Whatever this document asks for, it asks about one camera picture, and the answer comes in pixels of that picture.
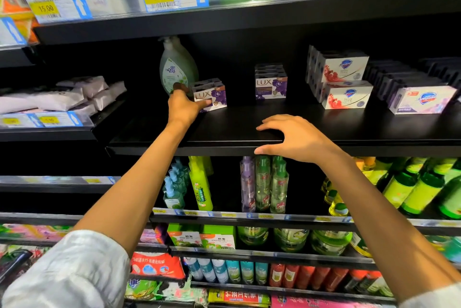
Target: left hand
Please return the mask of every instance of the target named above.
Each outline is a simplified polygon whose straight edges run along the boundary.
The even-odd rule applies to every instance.
[[[168,124],[180,123],[187,129],[194,122],[199,111],[212,103],[211,99],[193,102],[186,96],[188,91],[189,89],[183,84],[173,85],[173,92],[168,100]]]

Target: right hand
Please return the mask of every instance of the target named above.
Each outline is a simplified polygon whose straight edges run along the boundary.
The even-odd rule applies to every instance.
[[[308,120],[288,114],[274,115],[262,120],[258,131],[274,129],[284,133],[280,144],[263,145],[255,149],[255,154],[281,155],[285,158],[318,164],[327,151],[343,152]]]

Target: hand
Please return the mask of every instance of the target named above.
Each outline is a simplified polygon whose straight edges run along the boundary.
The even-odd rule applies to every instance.
[[[308,120],[287,114],[262,120],[258,131],[274,129],[284,133],[281,144],[268,144],[255,149],[255,154],[281,155],[285,158],[319,164],[327,151],[342,152],[335,143],[317,130]]]
[[[211,99],[193,102],[187,98],[189,89],[183,84],[175,83],[168,100],[168,124],[180,123],[185,129],[194,122],[201,109],[211,104]]]

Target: white sleeve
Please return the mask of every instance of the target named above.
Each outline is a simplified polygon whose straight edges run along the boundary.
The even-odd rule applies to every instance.
[[[407,299],[400,308],[456,308],[461,306],[461,283]]]
[[[67,234],[6,290],[3,308],[117,308],[123,304],[128,254],[92,230]]]

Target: red package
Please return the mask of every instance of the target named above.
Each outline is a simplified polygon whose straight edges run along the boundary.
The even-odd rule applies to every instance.
[[[184,279],[179,257],[154,252],[135,252],[131,258],[131,273],[138,275],[161,275],[168,278]]]
[[[314,274],[311,277],[312,289],[318,290],[322,286],[322,282],[325,280],[326,275],[330,272],[331,268],[315,267]]]
[[[324,285],[327,292],[333,292],[344,279],[349,270],[345,268],[333,268],[325,279]]]
[[[294,266],[292,264],[287,264],[285,268],[285,275],[282,282],[282,286],[292,289],[295,286],[296,277],[298,275],[299,266]]]
[[[269,277],[269,286],[280,287],[282,286],[282,277],[284,275],[285,264],[271,264],[271,275]]]
[[[299,269],[299,275],[296,279],[297,289],[305,290],[306,288],[308,288],[309,281],[314,270],[315,267],[312,266],[301,266],[301,268]]]

